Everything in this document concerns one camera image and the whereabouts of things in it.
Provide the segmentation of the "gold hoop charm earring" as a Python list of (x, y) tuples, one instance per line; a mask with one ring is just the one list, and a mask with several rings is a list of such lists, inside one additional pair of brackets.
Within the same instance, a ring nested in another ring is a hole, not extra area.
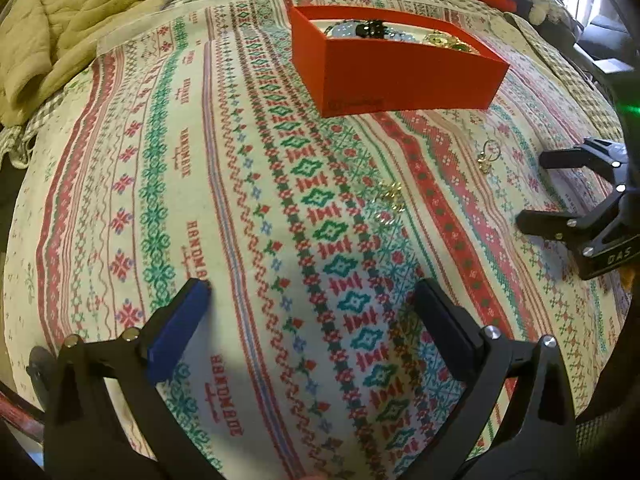
[(492, 164), (500, 157), (500, 144), (496, 140), (487, 140), (476, 158), (478, 169), (482, 174), (490, 174)]

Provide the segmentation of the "small gold earring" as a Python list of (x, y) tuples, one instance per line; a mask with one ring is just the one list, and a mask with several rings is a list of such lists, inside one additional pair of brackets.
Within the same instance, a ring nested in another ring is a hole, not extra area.
[(380, 182), (372, 200), (374, 218), (382, 226), (392, 226), (406, 210), (400, 182)]

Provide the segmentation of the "black hair claw clip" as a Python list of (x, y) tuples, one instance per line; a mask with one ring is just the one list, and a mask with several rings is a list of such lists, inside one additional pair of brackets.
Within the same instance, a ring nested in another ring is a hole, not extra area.
[(359, 22), (355, 27), (355, 35), (364, 39), (384, 39), (387, 26), (381, 20)]

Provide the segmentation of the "red jewelry box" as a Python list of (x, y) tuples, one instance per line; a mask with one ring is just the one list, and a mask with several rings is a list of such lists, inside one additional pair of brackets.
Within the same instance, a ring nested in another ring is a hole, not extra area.
[[(292, 6), (292, 62), (323, 117), (391, 110), (486, 110), (509, 63), (437, 18), (360, 6)], [(381, 20), (384, 39), (355, 35)]]

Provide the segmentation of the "white plush toy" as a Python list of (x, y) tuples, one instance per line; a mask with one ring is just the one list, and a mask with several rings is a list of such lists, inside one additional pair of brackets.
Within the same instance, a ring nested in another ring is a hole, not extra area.
[(534, 26), (541, 25), (544, 21), (553, 24), (563, 23), (569, 25), (572, 17), (567, 12), (562, 0), (528, 0), (532, 7), (528, 11), (529, 23)]

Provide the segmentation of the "patterned knit blanket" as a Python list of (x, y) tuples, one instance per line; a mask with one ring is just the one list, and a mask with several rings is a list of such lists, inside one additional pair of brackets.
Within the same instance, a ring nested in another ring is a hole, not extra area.
[[(291, 60), (293, 4), (439, 18), (509, 63), (487, 110), (323, 118)], [(524, 209), (583, 212), (587, 171), (538, 155), (620, 140), (601, 93), (521, 18), (473, 0), (179, 0), (29, 121), (4, 265), (17, 392), (35, 346), (111, 339), (189, 278), (214, 304), (160, 395), (230, 479), (391, 479), (460, 398), (408, 299), (436, 278), (482, 325), (559, 341), (585, 408), (622, 329), (615, 274), (578, 278)], [(476, 158), (500, 144), (490, 174)], [(380, 182), (406, 210), (374, 218)]]

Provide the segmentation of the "beige quilted comforter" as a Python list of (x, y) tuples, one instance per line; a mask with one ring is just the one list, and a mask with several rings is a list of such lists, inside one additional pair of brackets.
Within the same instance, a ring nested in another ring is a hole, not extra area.
[(12, 0), (1, 22), (1, 123), (24, 124), (118, 26), (171, 0)]

